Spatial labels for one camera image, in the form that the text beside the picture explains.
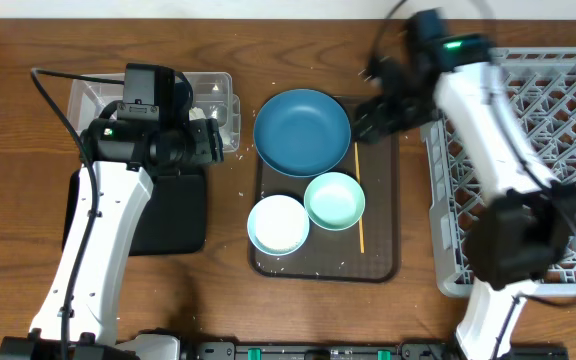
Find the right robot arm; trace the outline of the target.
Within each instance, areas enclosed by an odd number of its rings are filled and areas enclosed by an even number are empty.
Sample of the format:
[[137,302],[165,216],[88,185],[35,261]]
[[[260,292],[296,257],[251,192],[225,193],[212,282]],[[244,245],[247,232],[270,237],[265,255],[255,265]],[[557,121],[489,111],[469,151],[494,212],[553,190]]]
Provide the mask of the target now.
[[481,187],[483,211],[464,252],[474,274],[449,359],[498,359],[539,281],[575,232],[576,186],[559,181],[519,127],[482,34],[451,35],[435,9],[404,24],[405,63],[373,44],[364,77],[381,92],[361,104],[352,137],[372,144],[443,113],[457,131]]

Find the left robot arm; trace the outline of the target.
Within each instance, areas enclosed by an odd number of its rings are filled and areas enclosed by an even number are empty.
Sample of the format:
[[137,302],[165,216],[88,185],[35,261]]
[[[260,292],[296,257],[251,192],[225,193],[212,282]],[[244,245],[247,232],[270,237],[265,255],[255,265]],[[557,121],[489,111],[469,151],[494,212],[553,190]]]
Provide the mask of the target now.
[[123,96],[72,132],[81,169],[62,257],[23,337],[2,359],[188,359],[180,337],[155,329],[120,342],[119,295],[135,238],[152,254],[200,249],[207,227],[205,169],[223,159],[215,119],[190,112],[187,76],[130,63]]

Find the white tissue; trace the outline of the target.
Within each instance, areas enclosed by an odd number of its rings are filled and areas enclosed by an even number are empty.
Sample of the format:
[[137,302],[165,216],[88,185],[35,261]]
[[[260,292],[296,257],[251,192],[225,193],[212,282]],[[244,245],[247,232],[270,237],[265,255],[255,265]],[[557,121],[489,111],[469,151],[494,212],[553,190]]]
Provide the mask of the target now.
[[195,121],[200,119],[206,119],[204,111],[199,107],[193,107],[189,110],[189,120]]

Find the dark blue plate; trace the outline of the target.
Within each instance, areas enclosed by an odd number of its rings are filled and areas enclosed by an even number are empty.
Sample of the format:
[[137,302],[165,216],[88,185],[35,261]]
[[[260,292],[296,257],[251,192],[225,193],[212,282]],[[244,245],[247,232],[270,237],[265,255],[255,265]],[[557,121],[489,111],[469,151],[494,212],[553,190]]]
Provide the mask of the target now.
[[333,97],[293,89],[270,98],[259,111],[253,139],[257,153],[273,170],[313,177],[334,168],[351,143],[349,118]]

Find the wooden chopstick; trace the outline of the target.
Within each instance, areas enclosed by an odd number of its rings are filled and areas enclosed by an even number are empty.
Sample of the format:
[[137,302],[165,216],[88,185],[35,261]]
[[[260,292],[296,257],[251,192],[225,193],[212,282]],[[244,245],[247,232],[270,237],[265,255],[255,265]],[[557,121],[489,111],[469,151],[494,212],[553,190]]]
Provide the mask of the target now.
[[[354,142],[354,164],[355,164],[356,181],[359,185],[361,185],[359,144],[357,142]],[[364,227],[363,227],[363,217],[362,216],[360,216],[360,218],[358,220],[358,224],[359,224],[358,226],[359,226],[360,253],[364,254],[365,253],[365,242],[364,242]]]

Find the light blue rice bowl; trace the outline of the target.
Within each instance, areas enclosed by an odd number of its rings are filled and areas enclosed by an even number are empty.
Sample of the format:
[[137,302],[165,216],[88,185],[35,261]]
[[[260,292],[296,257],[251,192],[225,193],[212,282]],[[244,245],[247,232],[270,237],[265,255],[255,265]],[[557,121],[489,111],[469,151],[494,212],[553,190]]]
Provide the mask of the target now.
[[310,219],[304,206],[292,197],[272,195],[260,200],[247,219],[247,232],[256,250],[285,256],[298,250],[309,235]]

